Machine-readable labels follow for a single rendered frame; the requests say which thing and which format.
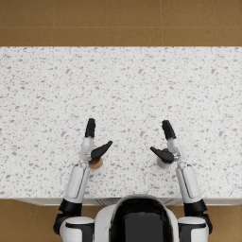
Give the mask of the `white cup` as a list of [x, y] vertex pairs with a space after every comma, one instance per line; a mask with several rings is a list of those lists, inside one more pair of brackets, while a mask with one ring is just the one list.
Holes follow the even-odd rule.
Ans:
[[168, 168], [174, 162], [174, 155], [167, 149], [158, 150], [158, 161], [157, 164], [161, 168]]

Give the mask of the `brown cup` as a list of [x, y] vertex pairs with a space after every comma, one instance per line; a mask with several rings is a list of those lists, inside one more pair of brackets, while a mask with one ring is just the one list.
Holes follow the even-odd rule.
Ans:
[[100, 168], [101, 166], [103, 165], [103, 160], [101, 157], [97, 158], [97, 159], [92, 159], [90, 162], [89, 162], [89, 167], [91, 169], [98, 169]]

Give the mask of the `robot body with dark dome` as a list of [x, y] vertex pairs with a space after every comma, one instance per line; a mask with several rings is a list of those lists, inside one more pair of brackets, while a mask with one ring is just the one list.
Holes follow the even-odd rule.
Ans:
[[97, 213], [94, 242], [180, 242], [178, 221], [160, 199], [129, 195]]

